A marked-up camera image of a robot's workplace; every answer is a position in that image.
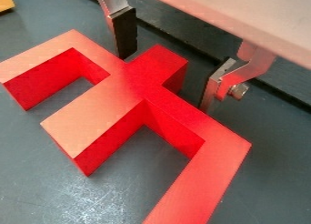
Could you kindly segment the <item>gripper 2 metal left finger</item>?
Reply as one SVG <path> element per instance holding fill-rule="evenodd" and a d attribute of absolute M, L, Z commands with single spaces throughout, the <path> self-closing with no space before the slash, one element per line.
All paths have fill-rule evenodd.
<path fill-rule="evenodd" d="M 137 50 L 136 9 L 128 0 L 97 0 L 114 38 L 117 57 L 125 59 Z"/>

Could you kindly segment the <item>gripper 2 metal right finger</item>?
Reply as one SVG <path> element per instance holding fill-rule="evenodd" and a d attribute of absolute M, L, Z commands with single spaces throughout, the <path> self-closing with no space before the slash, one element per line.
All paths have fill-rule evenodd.
<path fill-rule="evenodd" d="M 237 60 L 228 57 L 209 76 L 198 109 L 208 112 L 214 107 L 214 101 L 222 101 L 226 96 L 240 100 L 249 87 L 245 82 L 262 75 L 273 64 L 276 55 L 242 41 L 236 52 Z"/>

